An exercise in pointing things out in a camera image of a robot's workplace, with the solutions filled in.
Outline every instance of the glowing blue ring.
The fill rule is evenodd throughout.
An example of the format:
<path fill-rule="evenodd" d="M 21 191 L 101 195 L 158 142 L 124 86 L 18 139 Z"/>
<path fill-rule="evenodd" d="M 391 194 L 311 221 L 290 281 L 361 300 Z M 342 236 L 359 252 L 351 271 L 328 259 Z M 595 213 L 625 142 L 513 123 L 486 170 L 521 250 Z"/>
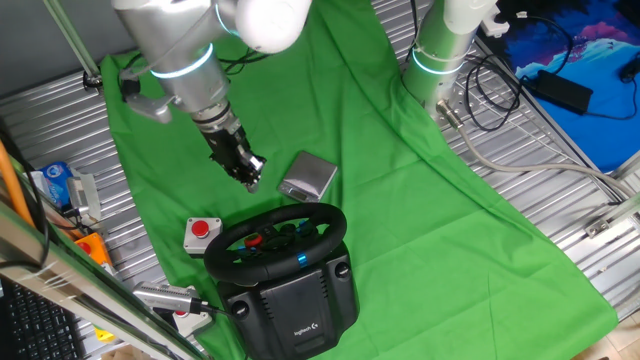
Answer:
<path fill-rule="evenodd" d="M 177 78 L 177 77 L 180 77 L 182 75 L 186 75 L 186 74 L 192 72 L 193 70 L 199 68 L 200 66 L 202 66 L 202 64 L 204 64 L 207 60 L 209 60 L 209 58 L 211 57 L 211 54 L 213 54 L 213 44 L 209 44 L 209 49 L 207 50 L 207 52 L 200 59 L 198 59 L 198 61 L 194 62 L 193 64 L 187 66 L 186 68 L 184 68 L 182 70 L 173 71 L 173 72 L 170 72 L 170 73 L 159 73 L 159 72 L 155 72 L 155 71 L 151 70 L 151 73 L 153 74 L 153 76 L 155 76 L 157 78 L 160 78 L 160 79 Z"/>
<path fill-rule="evenodd" d="M 218 3 L 216 3 L 216 15 L 218 16 L 218 21 L 220 22 L 220 25 L 222 26 L 222 28 L 223 28 L 226 32 L 228 32 L 228 33 L 229 33 L 229 34 L 231 34 L 231 35 L 236 35 L 236 36 L 238 36 L 238 32 L 237 32 L 237 31 L 229 30 L 229 29 L 227 28 L 227 26 L 224 24 L 224 22 L 222 21 L 222 17 L 220 16 L 220 10 L 218 10 Z"/>
<path fill-rule="evenodd" d="M 460 70 L 460 68 L 462 68 L 462 65 L 464 65 L 464 62 L 462 62 L 460 64 L 460 66 L 458 66 L 457 68 L 453 69 L 453 70 L 449 70 L 449 71 L 438 71 L 438 70 L 433 70 L 433 69 L 429 69 L 428 67 L 422 65 L 420 63 L 420 61 L 418 61 L 418 58 L 416 57 L 416 52 L 415 51 L 411 51 L 411 53 L 413 54 L 413 60 L 416 62 L 416 65 L 418 65 L 422 70 L 426 71 L 426 72 L 430 72 L 432 74 L 436 74 L 436 75 L 449 75 L 449 74 L 453 74 L 458 72 L 458 70 Z"/>

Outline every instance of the green screen fabric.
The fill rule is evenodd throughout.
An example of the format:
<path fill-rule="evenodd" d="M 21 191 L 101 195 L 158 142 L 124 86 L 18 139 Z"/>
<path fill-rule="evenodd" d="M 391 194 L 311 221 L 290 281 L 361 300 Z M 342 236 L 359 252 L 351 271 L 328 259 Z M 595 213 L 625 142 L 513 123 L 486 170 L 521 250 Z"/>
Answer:
<path fill-rule="evenodd" d="M 216 55 L 244 54 L 237 39 Z M 566 360 L 617 324 L 576 266 L 447 146 L 406 92 L 368 0 L 313 2 L 300 39 L 231 77 L 228 97 L 252 149 L 268 159 L 249 194 L 208 156 L 189 117 L 157 124 L 121 101 L 102 63 L 111 132 L 167 279 L 219 304 L 201 260 L 183 251 L 189 217 L 230 226 L 292 203 L 276 188 L 304 150 L 339 167 L 323 201 L 339 206 L 361 312 L 318 359 Z M 163 92 L 150 75 L 142 92 Z M 198 337 L 216 359 L 243 359 L 229 322 Z"/>

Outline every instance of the blue carton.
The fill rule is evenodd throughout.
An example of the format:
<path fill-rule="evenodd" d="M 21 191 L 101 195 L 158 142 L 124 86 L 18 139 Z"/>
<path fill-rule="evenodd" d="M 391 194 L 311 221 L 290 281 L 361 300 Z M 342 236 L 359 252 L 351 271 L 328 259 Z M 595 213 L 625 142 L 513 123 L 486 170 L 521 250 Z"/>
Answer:
<path fill-rule="evenodd" d="M 56 161 L 42 169 L 44 177 L 49 183 L 49 192 L 58 208 L 63 209 L 69 205 L 69 190 L 67 189 L 67 179 L 73 177 L 69 165 L 63 161 Z"/>

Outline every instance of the metal floor panel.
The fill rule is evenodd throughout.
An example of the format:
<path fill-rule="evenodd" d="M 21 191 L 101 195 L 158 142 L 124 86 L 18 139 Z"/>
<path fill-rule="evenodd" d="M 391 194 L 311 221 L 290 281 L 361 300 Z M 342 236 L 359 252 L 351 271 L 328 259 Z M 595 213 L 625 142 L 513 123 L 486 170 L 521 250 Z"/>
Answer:
<path fill-rule="evenodd" d="M 415 33 L 410 0 L 376 0 L 373 7 L 391 41 L 401 67 Z M 432 1 L 416 0 L 419 19 Z M 480 51 L 478 46 L 472 52 Z M 466 64 L 456 82 L 456 98 L 450 101 L 465 122 L 478 150 L 489 160 L 504 165 L 577 163 L 588 160 L 559 126 L 526 101 L 500 130 L 486 133 L 471 121 L 462 106 Z M 491 72 L 481 71 L 480 82 L 490 98 L 510 104 L 512 92 Z M 475 81 L 470 84 L 473 113 L 485 127 L 496 126 L 504 114 L 485 106 Z M 597 238 L 585 228 L 613 209 L 611 197 L 600 183 L 575 172 L 547 170 L 532 173 L 497 172 L 479 164 L 458 133 L 444 119 L 435 119 L 451 149 L 479 176 L 505 197 L 547 235 L 584 272 L 594 287 L 616 308 L 623 319 L 640 308 L 640 233 L 631 220 L 623 221 Z M 640 191 L 640 154 L 614 173 L 636 192 Z"/>
<path fill-rule="evenodd" d="M 373 1 L 373 6 L 398 61 L 403 62 L 414 31 L 409 0 L 378 0 Z M 424 14 L 428 1 L 418 1 L 418 7 L 420 14 Z M 488 93 L 494 101 L 498 98 L 511 101 L 513 95 L 493 74 L 484 71 L 480 79 L 491 89 Z M 461 76 L 458 91 L 463 85 Z M 502 114 L 484 106 L 477 99 L 475 83 L 470 85 L 478 120 L 484 125 L 497 125 Z M 102 222 L 108 229 L 105 242 L 125 284 L 132 287 L 143 280 L 166 282 L 109 133 L 104 98 L 95 90 L 85 91 L 82 75 L 68 76 L 0 100 L 0 116 L 5 118 L 25 157 L 35 167 L 66 161 L 80 172 L 94 174 Z M 566 134 L 552 120 L 545 121 L 530 104 L 523 102 L 506 125 L 493 133 L 477 129 L 468 121 L 464 109 L 461 116 L 478 150 L 492 161 L 510 165 L 578 162 L 577 146 L 563 141 Z M 453 151 L 562 249 L 616 307 L 621 318 L 640 306 L 635 297 L 640 289 L 640 234 L 634 223 L 623 221 L 595 239 L 590 239 L 584 230 L 613 208 L 599 183 L 560 170 L 493 171 L 478 164 L 456 131 L 442 119 L 435 120 Z M 634 190 L 640 190 L 640 160 L 618 175 Z M 109 349 L 111 345 L 97 341 L 89 323 L 79 320 L 78 326 L 87 357 L 98 357 Z"/>
<path fill-rule="evenodd" d="M 95 90 L 85 91 L 82 74 L 0 100 L 0 116 L 34 167 L 65 161 L 95 176 L 101 222 L 108 229 L 105 243 L 125 285 L 166 282 L 133 204 L 109 132 L 104 98 Z M 115 345 L 99 342 L 89 322 L 78 319 L 77 326 L 87 358 L 99 358 Z"/>

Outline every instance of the steering wheel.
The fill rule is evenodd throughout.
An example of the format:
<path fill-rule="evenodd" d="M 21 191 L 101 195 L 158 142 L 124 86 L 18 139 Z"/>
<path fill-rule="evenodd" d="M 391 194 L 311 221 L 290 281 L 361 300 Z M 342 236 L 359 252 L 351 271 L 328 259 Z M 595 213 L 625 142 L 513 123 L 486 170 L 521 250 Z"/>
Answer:
<path fill-rule="evenodd" d="M 293 225 L 284 225 L 279 232 L 273 227 L 282 222 L 306 218 L 308 220 L 304 222 L 304 227 L 309 230 L 312 226 L 313 231 L 305 233 L 311 236 L 301 238 L 292 234 L 291 227 L 296 232 Z M 319 225 L 329 226 L 318 235 L 315 227 Z M 283 206 L 223 231 L 207 246 L 204 264 L 209 274 L 220 281 L 253 285 L 293 274 L 322 260 L 342 242 L 346 232 L 347 220 L 335 206 L 320 203 Z M 255 233 L 258 236 L 253 239 L 265 238 L 262 244 L 253 247 L 251 244 L 254 240 L 245 239 L 246 249 L 228 250 L 236 241 Z M 264 256 L 243 256 L 243 253 Z"/>

